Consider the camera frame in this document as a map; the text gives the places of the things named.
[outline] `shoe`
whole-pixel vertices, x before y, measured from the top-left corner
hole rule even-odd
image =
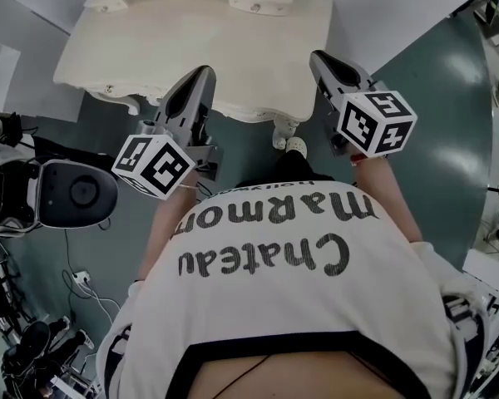
[[[78,332],[83,334],[83,336],[85,337],[85,341],[83,342],[83,344],[88,348],[90,348],[91,350],[94,350],[94,342],[91,340],[89,336],[86,335],[85,330],[81,329]]]
[[[497,108],[499,108],[499,101],[497,100],[498,92],[499,92],[499,81],[496,81],[496,84],[492,86],[492,97]]]
[[[293,136],[286,141],[286,151],[296,150],[307,160],[307,145],[300,137]]]
[[[487,234],[487,236],[485,237],[484,240],[487,243],[489,243],[490,241],[492,241],[492,239],[494,239],[496,237],[496,232],[497,232],[498,229],[499,229],[499,213],[497,213],[496,219],[493,220],[492,230]]]
[[[68,331],[70,329],[70,319],[68,318],[68,316],[64,316],[64,317],[61,318],[61,320],[67,325],[63,329],[65,331]]]

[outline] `gray floor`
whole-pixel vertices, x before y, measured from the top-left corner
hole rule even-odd
[[[466,60],[478,67],[471,81],[450,63]],[[399,90],[418,113],[407,149],[393,156],[391,164],[426,240],[461,267],[484,205],[492,149],[490,86],[478,31],[470,17],[444,20],[376,77]],[[151,117],[147,104],[145,110],[150,114],[146,118]],[[348,161],[334,159],[325,140],[322,119],[327,111],[327,103],[318,98],[314,116],[298,135],[308,144],[315,171],[351,182]],[[128,116],[124,107],[86,96],[76,124],[29,121],[40,127],[39,136],[115,155],[138,120]],[[247,125],[214,114],[208,131],[223,149],[224,162],[211,189],[230,188],[270,170],[279,155],[271,146],[272,130],[271,123]],[[74,229],[69,238],[72,267],[88,270],[101,296],[123,303],[127,286],[136,277],[156,201],[122,182],[120,186],[111,229]],[[8,241],[8,247],[21,266],[25,288],[38,304],[54,317],[68,313],[68,291],[62,281],[67,267],[63,231],[39,229]],[[93,300],[72,297],[72,306],[77,326],[99,343],[109,326],[106,316]],[[107,307],[116,314],[111,304]]]

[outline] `white t-shirt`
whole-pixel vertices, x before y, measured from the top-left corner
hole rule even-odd
[[[456,276],[351,185],[226,190],[183,218],[131,286],[98,374],[124,332],[111,399],[186,397],[202,362],[307,351],[354,353],[404,396],[450,397],[457,364],[441,291]]]

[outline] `cable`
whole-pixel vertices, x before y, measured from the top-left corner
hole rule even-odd
[[[35,130],[33,133],[30,133],[30,135],[35,135],[38,131],[38,127],[30,127],[29,129],[22,129],[22,131],[30,131],[30,130]]]
[[[188,190],[200,190],[200,188],[198,188],[198,186],[188,186],[188,185],[177,185],[178,188],[186,188]]]
[[[111,228],[111,217],[108,217],[106,220],[108,223],[106,228],[102,228],[101,223],[98,224],[98,228],[100,228],[100,230],[109,230]]]
[[[219,397],[223,392],[225,392],[227,389],[229,389],[231,386],[233,386],[240,378],[242,378],[243,376],[245,376],[246,374],[248,374],[249,372],[252,372],[256,367],[258,367],[259,365],[261,365],[262,363],[264,363],[264,361],[266,359],[268,359],[269,357],[272,357],[272,355],[268,355],[267,357],[265,357],[262,361],[256,363],[255,365],[253,365],[248,371],[246,372],[243,372],[242,374],[240,374],[236,379],[234,379],[231,383],[229,383],[227,386],[225,386],[222,390],[220,390],[216,395],[214,395],[212,397],[212,399],[216,399],[217,397]]]
[[[67,243],[67,264],[68,264],[68,268],[70,269],[71,274],[73,275],[74,274],[74,269],[70,265],[70,248],[69,248],[69,245],[68,245],[68,232],[67,232],[66,229],[64,229],[64,231],[65,231],[65,242]]]
[[[54,158],[54,157],[55,157],[54,155],[38,155],[38,156],[34,156],[34,157],[32,157],[32,158],[30,158],[28,160],[23,161],[22,164],[19,165],[15,170],[5,171],[5,172],[0,171],[0,175],[10,175],[12,173],[16,173],[17,171],[19,171],[20,169],[22,169],[24,167],[24,165],[29,164],[29,163],[31,163],[34,160],[38,160],[39,158]],[[9,161],[9,163],[12,163],[12,162],[20,162],[20,160]]]
[[[200,188],[203,188],[204,190],[206,190],[208,193],[209,193],[209,196],[213,195],[213,193],[210,191],[209,188],[207,188],[207,186],[205,186],[204,184],[202,184],[201,182],[198,182],[197,184]]]
[[[88,292],[88,291],[86,291],[86,290],[85,290],[85,289],[84,289],[84,288],[83,288],[80,284],[78,284],[77,286],[78,286],[78,287],[80,288],[80,290],[81,290],[84,294],[86,294],[87,296],[90,296],[90,297],[92,297],[92,298],[96,298],[96,296],[94,295],[94,294],[96,294],[96,293],[95,293],[95,291],[91,288],[91,286],[89,285],[89,283],[88,283],[87,281],[84,281],[84,282],[85,282],[86,286],[89,288],[89,290],[91,290],[91,293],[90,293],[90,292]],[[111,302],[111,303],[113,303],[113,304],[114,304],[114,305],[118,308],[118,310],[121,310],[121,309],[120,309],[120,304],[118,304],[118,303],[117,303],[115,300],[113,300],[112,298],[101,298],[101,297],[99,297],[99,296],[98,296],[98,299],[99,299],[100,301],[102,301],[102,302]]]
[[[65,283],[65,285],[67,286],[68,288],[68,308],[70,310],[70,319],[71,319],[71,322],[74,323],[76,321],[76,314],[74,312],[74,310],[72,309],[72,303],[71,303],[71,296],[72,295],[75,295],[76,297],[82,299],[82,300],[90,300],[91,298],[94,298],[98,304],[100,305],[100,308],[101,310],[104,311],[104,313],[107,315],[107,317],[109,318],[109,320],[111,321],[111,325],[113,324],[113,318],[111,317],[111,315],[109,314],[109,312],[107,312],[106,308],[103,307],[103,305],[101,304],[101,301],[107,301],[107,302],[112,302],[114,303],[117,307],[118,307],[118,310],[120,310],[120,305],[115,301],[113,300],[112,298],[99,298],[98,297],[98,294],[96,294],[96,291],[94,291],[91,286],[88,284],[88,282],[86,280],[84,280],[83,282],[85,283],[85,285],[91,290],[91,294],[87,291],[85,291],[83,289],[83,287],[77,283],[77,287],[82,291],[82,293],[86,294],[87,297],[82,297],[81,295],[79,295],[78,293],[76,293],[73,289],[73,276],[74,276],[74,269],[72,268],[72,265],[70,263],[70,247],[69,247],[69,243],[68,243],[68,232],[66,229],[64,229],[65,231],[65,242],[67,243],[67,265],[68,265],[68,268],[70,269],[70,272],[72,273],[72,275],[70,273],[68,273],[67,270],[63,269],[62,272],[61,272],[61,276],[62,276],[62,279],[63,279],[63,282]],[[70,285],[67,283],[67,281],[65,280],[65,273],[67,274],[68,276],[68,280],[70,282]]]
[[[19,145],[22,145],[22,146],[26,146],[27,148],[31,148],[33,150],[35,150],[35,146],[31,146],[29,145],[28,143],[25,143],[25,142],[18,142]]]
[[[388,378],[384,374],[382,374],[377,368],[372,367],[369,363],[365,362],[361,357],[358,357],[357,355],[355,355],[352,352],[349,352],[348,355],[350,357],[352,357],[355,361],[357,361],[358,363],[360,363],[368,371],[370,371],[375,377],[378,377],[381,380],[383,380],[385,383],[387,383],[393,390],[395,390],[396,392],[399,391],[397,389],[395,383],[391,382],[390,380],[388,380]]]
[[[98,294],[96,294],[94,291],[92,291],[92,293],[94,294],[94,298],[98,302],[98,305],[100,306],[101,310],[103,310],[104,313],[107,315],[107,317],[109,318],[109,321],[111,322],[111,325],[112,325],[113,324],[113,318],[111,317],[111,315],[109,314],[109,312],[107,312],[107,309],[103,307],[103,304],[101,304],[101,301],[100,301],[100,298],[98,297]]]
[[[22,393],[20,392],[20,389],[17,386],[17,382],[13,381],[13,387],[15,387],[15,394],[18,395],[19,399],[23,399]]]
[[[91,353],[85,356],[85,359],[83,359],[82,369],[80,370],[80,375],[83,374],[83,372],[85,371],[86,360],[91,356],[96,356],[96,353]]]

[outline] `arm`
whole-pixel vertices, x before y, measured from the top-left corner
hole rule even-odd
[[[422,233],[401,194],[388,160],[384,158],[363,160],[354,167],[353,171],[357,187],[370,194],[384,207],[408,242],[421,242]]]
[[[198,174],[192,170],[183,181],[183,184],[195,186],[197,181]],[[139,279],[146,279],[151,268],[161,256],[161,252],[174,233],[178,223],[195,206],[195,203],[196,190],[189,188],[176,188],[169,199],[159,203],[151,225],[148,245],[139,268]]]

